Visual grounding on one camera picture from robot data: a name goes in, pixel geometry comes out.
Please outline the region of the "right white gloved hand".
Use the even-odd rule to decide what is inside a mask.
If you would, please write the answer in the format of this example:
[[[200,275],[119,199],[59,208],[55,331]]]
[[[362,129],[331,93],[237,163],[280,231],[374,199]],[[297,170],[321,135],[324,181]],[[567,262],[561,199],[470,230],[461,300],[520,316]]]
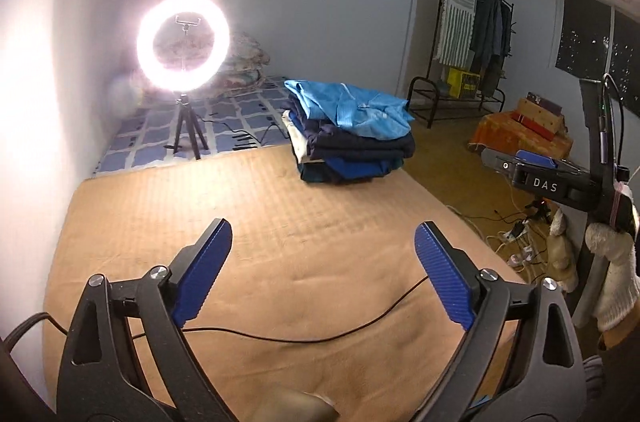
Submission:
[[[626,231],[601,223],[590,224],[585,239],[595,257],[608,261],[608,272],[592,313],[599,330],[606,332],[617,327],[639,300],[634,239]]]

